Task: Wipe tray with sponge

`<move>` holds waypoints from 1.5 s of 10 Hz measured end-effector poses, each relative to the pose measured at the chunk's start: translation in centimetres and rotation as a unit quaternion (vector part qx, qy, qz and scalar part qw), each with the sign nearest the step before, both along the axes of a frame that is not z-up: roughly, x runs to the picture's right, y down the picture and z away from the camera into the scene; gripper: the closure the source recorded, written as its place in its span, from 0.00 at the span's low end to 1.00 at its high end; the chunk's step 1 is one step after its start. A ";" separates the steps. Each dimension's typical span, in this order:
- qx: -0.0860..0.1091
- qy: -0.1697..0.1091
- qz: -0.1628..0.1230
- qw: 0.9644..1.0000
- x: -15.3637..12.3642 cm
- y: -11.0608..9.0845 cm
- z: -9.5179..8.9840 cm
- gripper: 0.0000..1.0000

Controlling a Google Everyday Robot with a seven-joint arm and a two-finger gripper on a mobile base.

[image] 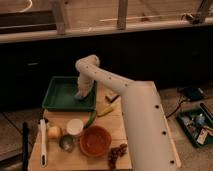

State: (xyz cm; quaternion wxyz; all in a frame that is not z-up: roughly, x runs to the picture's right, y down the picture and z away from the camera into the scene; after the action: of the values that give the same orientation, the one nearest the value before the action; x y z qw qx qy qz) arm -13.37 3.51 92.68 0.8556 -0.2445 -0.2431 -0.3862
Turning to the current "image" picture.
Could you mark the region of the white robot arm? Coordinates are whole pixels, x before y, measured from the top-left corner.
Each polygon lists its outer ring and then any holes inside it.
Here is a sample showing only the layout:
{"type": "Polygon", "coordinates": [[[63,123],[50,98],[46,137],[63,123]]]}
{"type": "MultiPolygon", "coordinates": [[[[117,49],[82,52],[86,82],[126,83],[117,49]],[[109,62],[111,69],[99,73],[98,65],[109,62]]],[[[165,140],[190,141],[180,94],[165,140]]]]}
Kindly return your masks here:
{"type": "Polygon", "coordinates": [[[78,95],[97,81],[121,97],[133,171],[177,171],[175,154],[158,91],[153,81],[135,81],[100,68],[96,55],[79,59],[78,95]]]}

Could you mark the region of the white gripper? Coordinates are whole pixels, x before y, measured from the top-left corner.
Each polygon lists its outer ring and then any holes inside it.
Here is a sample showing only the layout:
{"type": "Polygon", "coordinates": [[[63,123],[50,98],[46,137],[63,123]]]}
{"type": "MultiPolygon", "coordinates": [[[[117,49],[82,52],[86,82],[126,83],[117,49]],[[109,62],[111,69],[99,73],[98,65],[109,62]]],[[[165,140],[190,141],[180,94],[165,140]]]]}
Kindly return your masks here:
{"type": "Polygon", "coordinates": [[[80,73],[78,77],[78,94],[81,96],[87,96],[92,87],[94,80],[85,74],[80,73]]]}

